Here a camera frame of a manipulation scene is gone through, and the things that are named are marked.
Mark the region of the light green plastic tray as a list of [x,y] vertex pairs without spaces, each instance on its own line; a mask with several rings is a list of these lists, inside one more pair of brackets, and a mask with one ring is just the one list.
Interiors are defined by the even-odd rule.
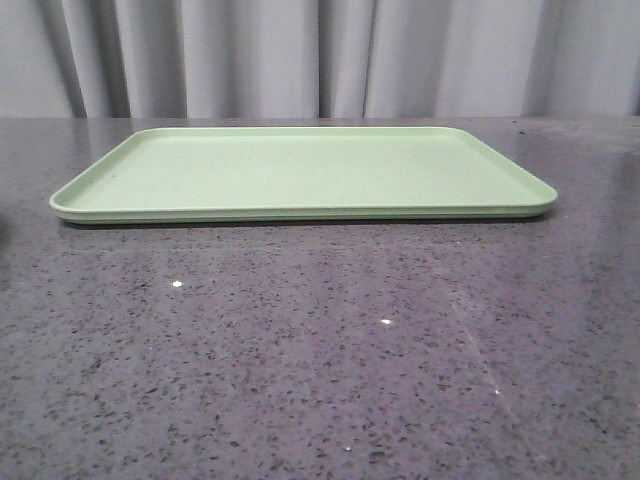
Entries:
[[154,128],[55,192],[76,224],[530,218],[554,188],[450,127]]

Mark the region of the grey pleated curtain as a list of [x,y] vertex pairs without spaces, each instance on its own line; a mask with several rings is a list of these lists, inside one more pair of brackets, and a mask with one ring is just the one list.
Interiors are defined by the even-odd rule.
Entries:
[[635,1],[5,1],[27,118],[632,115]]

